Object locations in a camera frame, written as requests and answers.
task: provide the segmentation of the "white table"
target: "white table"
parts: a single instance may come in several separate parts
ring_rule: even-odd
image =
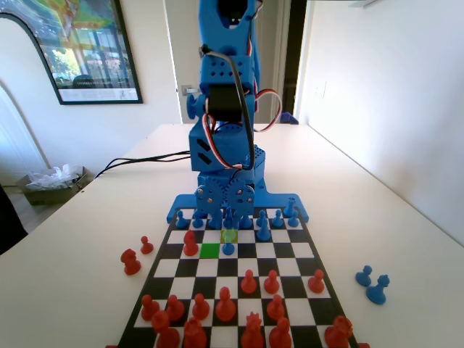
[[[188,125],[163,125],[127,157],[186,150]],[[172,139],[177,144],[169,146]],[[257,134],[270,192],[297,193],[358,342],[372,348],[461,347],[464,248],[307,126]],[[142,270],[120,262],[147,235],[158,248],[176,195],[193,192],[190,162],[143,163],[105,173],[0,257],[0,347],[117,344],[155,254]],[[391,280],[372,304],[355,273]]]

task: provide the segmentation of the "floor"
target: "floor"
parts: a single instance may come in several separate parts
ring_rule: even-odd
[[[63,204],[55,205],[30,205],[24,194],[16,186],[4,187],[9,200],[13,203],[16,213],[20,217],[22,226],[26,232],[33,232],[37,226],[48,219]]]

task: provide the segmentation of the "chessboard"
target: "chessboard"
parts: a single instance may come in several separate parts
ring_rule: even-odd
[[[273,295],[264,289],[264,281],[271,270],[278,274],[280,288],[278,294],[283,299],[285,316],[290,322],[292,346],[295,348],[327,347],[324,332],[332,326],[334,319],[344,312],[337,299],[329,274],[319,257],[306,224],[299,216],[297,227],[283,219],[281,228],[274,228],[272,219],[276,210],[283,212],[285,207],[255,207],[250,229],[240,229],[232,241],[235,250],[231,255],[222,251],[224,240],[219,230],[211,229],[207,219],[203,219],[201,228],[193,227],[193,209],[180,209],[188,220],[185,228],[176,227],[173,219],[167,228],[166,236],[159,248],[156,260],[136,300],[135,307],[119,348],[153,348],[159,335],[153,330],[150,321],[141,317],[141,298],[149,294],[159,303],[161,309],[167,307],[167,298],[174,294],[185,305],[183,317],[170,323],[178,330],[183,346],[183,327],[192,317],[192,308],[196,294],[203,294],[210,305],[209,315],[201,321],[207,335],[207,347],[236,348],[241,347],[240,338],[247,326],[250,312],[258,313],[262,319],[261,331],[265,337],[265,347],[269,348],[269,334],[276,322],[269,318],[266,308]],[[257,239],[259,227],[256,224],[260,210],[266,212],[269,220],[271,239],[261,242]],[[183,253],[183,238],[187,230],[193,230],[199,251],[192,257]],[[257,281],[257,290],[245,294],[241,290],[241,281],[247,270],[252,270]],[[309,289],[308,280],[316,270],[325,273],[325,288],[316,294]],[[224,323],[215,316],[215,305],[219,302],[219,291],[227,286],[231,299],[236,305],[234,318]],[[351,348],[358,347],[352,336]]]

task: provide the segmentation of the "framed picture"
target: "framed picture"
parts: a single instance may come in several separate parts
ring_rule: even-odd
[[[0,0],[29,34],[60,104],[142,103],[119,0]]]

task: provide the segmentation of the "cardboard box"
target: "cardboard box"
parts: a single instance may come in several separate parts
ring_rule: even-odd
[[[55,171],[45,170],[44,174],[53,174]],[[94,177],[87,168],[82,167],[82,176],[74,182],[71,187],[68,188],[58,188],[56,190],[46,190],[46,191],[32,191],[26,187],[30,183],[29,177],[25,176],[19,179],[16,182],[17,187],[24,193],[26,199],[31,205],[51,205],[51,204],[64,204],[73,198],[76,194],[80,192],[84,187],[86,187]]]

